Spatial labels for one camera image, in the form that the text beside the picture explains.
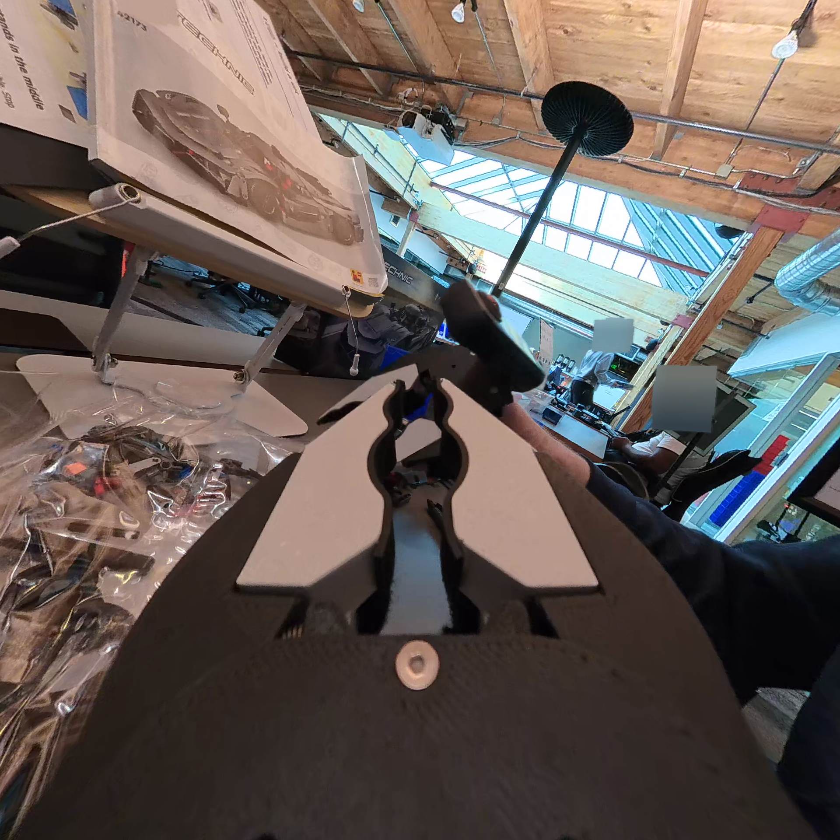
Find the white instruction booklet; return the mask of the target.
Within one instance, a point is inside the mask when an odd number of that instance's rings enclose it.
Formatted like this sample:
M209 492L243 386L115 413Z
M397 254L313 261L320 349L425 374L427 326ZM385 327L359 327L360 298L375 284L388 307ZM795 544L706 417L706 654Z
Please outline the white instruction booklet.
M322 142L256 2L91 2L88 159L283 258L328 307L387 287L364 163Z

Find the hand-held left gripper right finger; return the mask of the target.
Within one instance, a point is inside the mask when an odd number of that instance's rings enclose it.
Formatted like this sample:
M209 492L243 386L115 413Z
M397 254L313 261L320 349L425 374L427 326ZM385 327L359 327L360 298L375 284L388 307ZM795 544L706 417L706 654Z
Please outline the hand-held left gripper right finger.
M439 380L437 395L442 443L453 444L458 461L444 531L462 563L459 589L484 613L508 601L596 592L533 448L453 382Z

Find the stack of blue bins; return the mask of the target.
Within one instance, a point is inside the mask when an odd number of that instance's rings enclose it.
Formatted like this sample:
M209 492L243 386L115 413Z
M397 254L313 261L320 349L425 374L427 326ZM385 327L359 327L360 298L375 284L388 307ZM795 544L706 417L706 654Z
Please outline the stack of blue bins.
M753 470L740 478L738 483L722 499L721 503L709 515L708 521L715 527L724 526L740 509L742 504L749 499L753 492L763 482L765 475L758 470Z

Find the black pole with round disc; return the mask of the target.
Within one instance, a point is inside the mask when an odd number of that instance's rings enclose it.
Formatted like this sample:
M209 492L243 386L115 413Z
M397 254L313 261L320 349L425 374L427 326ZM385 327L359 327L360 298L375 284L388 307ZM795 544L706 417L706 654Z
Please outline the black pole with round disc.
M634 134L633 116L618 97L579 80L554 85L543 96L541 116L549 133L562 143L563 152L492 288L494 298L500 298L506 289L573 158L577 154L590 158L616 154Z

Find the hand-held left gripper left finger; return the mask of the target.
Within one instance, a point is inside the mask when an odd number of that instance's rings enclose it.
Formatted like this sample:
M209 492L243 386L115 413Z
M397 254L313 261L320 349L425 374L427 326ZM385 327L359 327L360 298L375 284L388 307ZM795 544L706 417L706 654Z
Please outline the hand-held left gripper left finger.
M402 418L403 383L387 382L310 442L238 574L240 591L303 595L344 613L373 595Z

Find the printed paper sheet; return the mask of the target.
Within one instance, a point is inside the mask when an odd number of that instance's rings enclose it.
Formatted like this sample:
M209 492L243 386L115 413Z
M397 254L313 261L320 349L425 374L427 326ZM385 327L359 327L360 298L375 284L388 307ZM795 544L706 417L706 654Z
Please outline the printed paper sheet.
M1 2L1 123L88 147L91 2Z

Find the white flat panel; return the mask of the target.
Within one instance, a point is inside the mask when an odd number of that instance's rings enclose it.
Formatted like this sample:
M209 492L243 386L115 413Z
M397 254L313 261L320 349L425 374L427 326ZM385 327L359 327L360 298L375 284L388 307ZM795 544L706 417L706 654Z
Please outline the white flat panel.
M107 314L102 308L5 290L1 292L1 306L2 309L43 314L61 321L88 353ZM120 359L136 357L241 367L256 354L263 341L246 333L126 313L110 351Z

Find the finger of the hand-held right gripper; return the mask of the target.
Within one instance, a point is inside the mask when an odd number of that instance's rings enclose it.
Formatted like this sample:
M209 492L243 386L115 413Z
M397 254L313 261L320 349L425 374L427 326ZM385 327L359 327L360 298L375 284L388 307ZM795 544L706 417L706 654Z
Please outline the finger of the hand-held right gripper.
M432 419L421 417L406 425L395 440L395 459L404 463L422 449L439 442L441 431Z

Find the black white tag sign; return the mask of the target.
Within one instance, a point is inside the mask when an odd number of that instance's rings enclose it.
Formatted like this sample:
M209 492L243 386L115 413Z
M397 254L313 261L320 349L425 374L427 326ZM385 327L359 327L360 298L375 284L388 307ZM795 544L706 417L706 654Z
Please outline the black white tag sign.
M790 504L839 528L839 449L828 451L789 495Z

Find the person's right hand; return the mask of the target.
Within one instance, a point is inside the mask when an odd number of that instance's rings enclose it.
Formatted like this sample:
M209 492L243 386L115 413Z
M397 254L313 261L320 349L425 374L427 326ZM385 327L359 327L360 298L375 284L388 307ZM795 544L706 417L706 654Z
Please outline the person's right hand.
M546 455L554 464L567 472L574 483L586 487L591 474L591 463L560 441L525 411L517 402L510 403L501 411L500 420L517 434L538 454Z

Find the dark lego box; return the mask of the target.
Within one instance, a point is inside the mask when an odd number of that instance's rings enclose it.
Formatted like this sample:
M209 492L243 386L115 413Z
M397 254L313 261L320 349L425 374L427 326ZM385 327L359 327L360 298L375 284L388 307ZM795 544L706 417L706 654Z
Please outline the dark lego box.
M386 345L415 354L444 336L446 286L387 248L383 256L388 285L367 316L307 308L275 359L305 375L366 380L381 372Z

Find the clear bag of black parts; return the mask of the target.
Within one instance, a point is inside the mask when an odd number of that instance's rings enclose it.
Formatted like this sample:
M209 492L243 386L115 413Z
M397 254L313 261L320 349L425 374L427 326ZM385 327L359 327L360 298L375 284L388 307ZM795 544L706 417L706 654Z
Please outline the clear bag of black parts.
M187 551L296 441L138 396L2 428L2 794L37 794Z

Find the silver air duct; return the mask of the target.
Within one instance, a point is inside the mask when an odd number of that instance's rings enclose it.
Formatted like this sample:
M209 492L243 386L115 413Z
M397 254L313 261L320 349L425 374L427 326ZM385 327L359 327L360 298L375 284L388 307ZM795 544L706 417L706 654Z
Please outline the silver air duct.
M836 317L839 314L839 289L824 277L839 268L839 229L779 269L774 279L778 293L798 308Z

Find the black office chair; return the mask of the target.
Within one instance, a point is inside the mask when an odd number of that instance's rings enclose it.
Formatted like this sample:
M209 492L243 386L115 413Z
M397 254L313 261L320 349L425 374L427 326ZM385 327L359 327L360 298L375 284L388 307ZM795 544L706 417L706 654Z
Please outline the black office chair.
M752 457L747 450L732 450L722 454L704 468L682 479L670 491L666 502L655 500L657 492L654 491L654 485L633 466L612 462L598 463L596 467L635 496L654 503L668 518L678 522L697 499L735 478L746 476L761 462L761 458Z

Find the white wooden book stand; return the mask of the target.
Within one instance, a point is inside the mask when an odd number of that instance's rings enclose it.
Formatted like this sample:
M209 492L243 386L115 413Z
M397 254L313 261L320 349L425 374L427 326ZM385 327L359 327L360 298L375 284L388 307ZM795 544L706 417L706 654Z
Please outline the white wooden book stand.
M319 256L301 264L281 256L243 235L231 233L220 224L180 208L145 188L126 183L109 186L85 196L86 213L74 214L62 222L108 220L121 227L120 237L134 243L127 271L121 279L113 304L101 323L89 359L53 353L21 357L17 371L26 379L52 416L69 413L116 389L181 402L212 416L231 413L247 425L274 437L294 437L308 431L308 425L270 395L256 377L270 361L276 347L286 338L306 307L337 309L353 316L350 296L375 293L362 284L340 277L328 269ZM195 265L218 270L236 280L252 282L289 300L269 337L236 371L217 366L124 362L113 357L115 340L125 309L150 260L158 254L174 256Z

